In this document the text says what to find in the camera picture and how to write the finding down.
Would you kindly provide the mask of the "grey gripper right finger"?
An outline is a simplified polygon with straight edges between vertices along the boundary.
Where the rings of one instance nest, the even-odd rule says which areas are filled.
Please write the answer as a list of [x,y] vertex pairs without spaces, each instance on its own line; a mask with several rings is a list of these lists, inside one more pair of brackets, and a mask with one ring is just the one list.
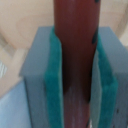
[[128,128],[128,50],[109,27],[99,29],[90,117],[91,128]]

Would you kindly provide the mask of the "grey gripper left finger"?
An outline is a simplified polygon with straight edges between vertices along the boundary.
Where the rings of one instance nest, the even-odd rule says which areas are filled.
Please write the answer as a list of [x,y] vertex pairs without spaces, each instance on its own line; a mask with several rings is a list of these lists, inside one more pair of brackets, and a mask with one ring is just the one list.
[[20,75],[32,128],[64,128],[62,48],[53,27],[40,27]]

